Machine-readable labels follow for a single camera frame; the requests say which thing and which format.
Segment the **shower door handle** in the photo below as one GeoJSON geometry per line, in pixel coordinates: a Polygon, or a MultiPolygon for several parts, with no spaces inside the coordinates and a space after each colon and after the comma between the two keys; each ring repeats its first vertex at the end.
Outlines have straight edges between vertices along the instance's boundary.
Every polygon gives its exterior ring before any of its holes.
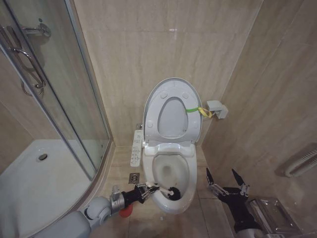
{"type": "MultiPolygon", "coordinates": [[[[18,59],[21,67],[26,70],[34,79],[35,81],[37,82],[37,84],[34,85],[35,88],[39,89],[39,91],[36,93],[36,94],[42,94],[43,91],[44,91],[44,87],[46,85],[46,82],[44,81],[41,73],[39,72],[38,70],[38,67],[36,65],[36,63],[34,62],[33,58],[31,57],[31,55],[29,53],[27,53],[26,51],[24,51],[22,49],[22,45],[18,39],[18,37],[16,36],[14,30],[12,27],[10,26],[7,26],[7,31],[10,33],[12,39],[14,40],[16,46],[13,45],[13,43],[11,42],[11,40],[9,39],[8,35],[6,34],[4,28],[0,25],[0,33],[2,34],[2,36],[4,37],[5,41],[7,42],[8,44],[8,48],[15,54],[16,58],[18,59]],[[31,66],[32,67],[27,67],[23,61],[21,60],[19,54],[22,54],[24,55],[28,61],[30,62],[31,66]]],[[[25,90],[25,85],[24,85],[24,82],[21,80],[21,88],[22,88],[22,91],[28,95],[28,96],[32,96],[32,94],[28,93],[26,90],[25,90]]]]}
{"type": "Polygon", "coordinates": [[[33,69],[35,70],[36,74],[38,75],[38,77],[40,79],[38,79],[32,72],[29,72],[29,74],[31,74],[31,76],[37,81],[37,84],[35,84],[34,87],[37,88],[37,89],[40,89],[38,94],[41,94],[43,92],[43,88],[46,85],[46,83],[43,80],[43,78],[41,76],[41,73],[39,72],[37,66],[35,65],[32,57],[26,51],[24,51],[22,49],[12,48],[11,50],[16,52],[16,53],[18,53],[18,54],[24,55],[29,60],[29,62],[31,63],[33,69]]]}

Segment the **toilet lid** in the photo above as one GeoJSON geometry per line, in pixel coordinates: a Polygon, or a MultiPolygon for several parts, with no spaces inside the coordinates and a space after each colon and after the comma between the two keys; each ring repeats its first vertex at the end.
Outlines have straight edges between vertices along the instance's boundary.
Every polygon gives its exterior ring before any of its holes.
{"type": "Polygon", "coordinates": [[[181,78],[168,78],[150,93],[144,108],[144,139],[152,146],[160,143],[195,143],[199,139],[203,117],[195,88],[181,78]]]}

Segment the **floor drain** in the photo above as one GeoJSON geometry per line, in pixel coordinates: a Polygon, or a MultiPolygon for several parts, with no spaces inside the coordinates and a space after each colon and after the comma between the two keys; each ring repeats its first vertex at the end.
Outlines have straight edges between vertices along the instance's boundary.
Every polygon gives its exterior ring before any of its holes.
{"type": "Polygon", "coordinates": [[[129,183],[137,184],[140,180],[140,173],[131,173],[129,177],[129,183]]]}
{"type": "Polygon", "coordinates": [[[48,157],[47,154],[42,154],[39,156],[39,161],[43,161],[44,159],[46,159],[48,157]]]}

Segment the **toilet brush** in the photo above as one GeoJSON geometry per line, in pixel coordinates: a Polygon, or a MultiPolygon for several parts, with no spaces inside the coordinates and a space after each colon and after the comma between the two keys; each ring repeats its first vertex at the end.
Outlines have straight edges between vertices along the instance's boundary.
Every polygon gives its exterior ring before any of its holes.
{"type": "Polygon", "coordinates": [[[166,193],[168,198],[172,201],[177,201],[180,199],[180,191],[178,188],[176,187],[170,187],[169,190],[161,187],[161,186],[158,186],[157,183],[152,183],[152,182],[146,182],[145,183],[148,187],[152,187],[152,186],[155,186],[155,187],[159,187],[159,190],[163,193],[166,193]]]}

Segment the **toilet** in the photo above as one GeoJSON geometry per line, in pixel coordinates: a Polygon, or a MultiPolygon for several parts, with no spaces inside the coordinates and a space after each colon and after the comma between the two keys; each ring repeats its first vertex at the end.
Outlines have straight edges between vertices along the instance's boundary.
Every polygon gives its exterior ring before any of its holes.
{"type": "Polygon", "coordinates": [[[143,116],[142,164],[145,180],[180,190],[172,201],[156,191],[152,199],[166,213],[183,213],[196,191],[197,161],[195,142],[199,139],[202,115],[186,109],[201,107],[195,88],[181,78],[168,78],[150,93],[143,116]]]}

